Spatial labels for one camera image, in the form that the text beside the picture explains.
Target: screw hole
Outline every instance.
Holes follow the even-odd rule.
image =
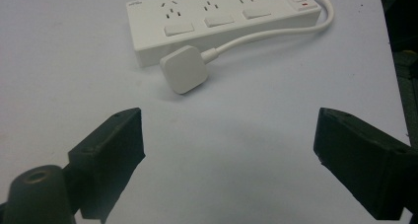
[[[25,183],[35,184],[45,180],[48,177],[48,171],[36,171],[25,178]]]

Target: white cable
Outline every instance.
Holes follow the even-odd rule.
[[[225,53],[229,49],[232,49],[238,45],[253,42],[256,40],[277,37],[277,36],[284,36],[284,35],[303,35],[303,34],[312,34],[317,33],[325,30],[328,26],[332,23],[334,19],[334,8],[329,0],[318,0],[326,9],[327,18],[326,20],[319,25],[315,25],[313,27],[306,27],[306,28],[296,28],[296,29],[281,29],[281,30],[270,30],[259,32],[255,34],[250,34],[244,37],[239,37],[230,42],[227,42],[217,48],[211,48],[204,52],[202,52],[202,57],[205,63],[212,61],[213,59],[217,58],[218,55]]]

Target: outlet switch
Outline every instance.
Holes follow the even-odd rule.
[[[243,11],[243,14],[246,19],[250,20],[271,15],[271,11],[268,9],[246,9]]]
[[[230,15],[220,17],[209,17],[205,19],[205,23],[208,28],[231,24],[233,22],[234,19]]]
[[[192,24],[168,25],[164,28],[167,37],[185,34],[194,31]]]

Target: power outlet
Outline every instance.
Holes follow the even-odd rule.
[[[204,51],[261,31],[310,27],[321,11],[314,0],[137,0],[126,8],[141,66],[185,45]]]

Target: white plug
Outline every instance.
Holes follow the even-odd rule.
[[[161,69],[170,87],[184,94],[208,78],[205,60],[193,46],[184,46],[160,60]]]

